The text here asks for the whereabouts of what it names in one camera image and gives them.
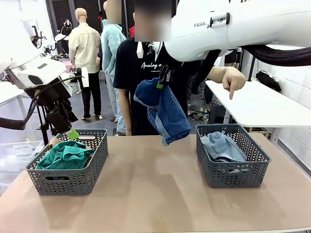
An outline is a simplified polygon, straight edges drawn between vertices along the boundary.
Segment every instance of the person's hand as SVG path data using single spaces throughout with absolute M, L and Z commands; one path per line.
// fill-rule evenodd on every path
M 101 59 L 99 57 L 96 58 L 96 64 L 100 64 L 101 63 Z
M 126 128 L 126 136 L 132 136 L 132 130 Z
M 233 93 L 244 87 L 246 83 L 245 76 L 234 67 L 226 67 L 223 78 L 224 89 L 229 91 L 229 98 L 232 100 Z

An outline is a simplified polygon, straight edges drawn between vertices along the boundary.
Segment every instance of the white brick wall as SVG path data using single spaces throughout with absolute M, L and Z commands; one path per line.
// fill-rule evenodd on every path
M 252 57 L 248 52 L 244 53 L 242 73 L 246 77 L 249 76 Z M 256 60 L 252 77 L 256 77 L 260 70 L 279 77 L 282 94 L 311 109 L 311 67 L 276 67 Z M 282 129 L 280 140 L 311 169 L 311 128 Z

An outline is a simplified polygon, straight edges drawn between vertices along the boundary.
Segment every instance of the red garment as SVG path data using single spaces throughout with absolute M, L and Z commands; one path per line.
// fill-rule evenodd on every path
M 135 25 L 130 28 L 130 38 L 135 36 Z

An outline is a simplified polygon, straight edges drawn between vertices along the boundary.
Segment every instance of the brown tabletop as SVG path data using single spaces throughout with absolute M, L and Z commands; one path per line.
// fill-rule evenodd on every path
M 261 188 L 212 189 L 195 135 L 109 137 L 109 156 L 85 197 L 41 197 L 23 172 L 0 198 L 0 233 L 285 232 L 311 229 L 311 182 L 264 136 Z

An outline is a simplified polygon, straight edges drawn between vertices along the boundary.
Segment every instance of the beige jacket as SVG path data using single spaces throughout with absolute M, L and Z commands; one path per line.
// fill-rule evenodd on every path
M 86 67 L 89 74 L 99 71 L 96 58 L 101 36 L 87 23 L 81 23 L 69 35 L 69 58 L 77 67 Z

